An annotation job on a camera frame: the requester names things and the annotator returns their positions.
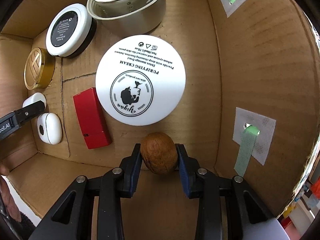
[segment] white round jar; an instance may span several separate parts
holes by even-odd
[[[177,51],[149,35],[117,42],[102,57],[96,74],[102,107],[116,120],[136,126],[168,116],[185,84],[186,72]]]
[[[90,44],[96,28],[96,20],[84,5],[71,4],[51,22],[45,40],[47,50],[53,56],[76,57]]]

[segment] circular logo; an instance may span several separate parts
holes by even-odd
[[[113,107],[128,117],[143,114],[152,103],[153,87],[142,72],[128,70],[116,77],[110,89]]]

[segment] gold lid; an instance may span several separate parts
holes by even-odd
[[[24,67],[24,83],[27,89],[46,88],[51,82],[55,57],[46,49],[34,48]]]

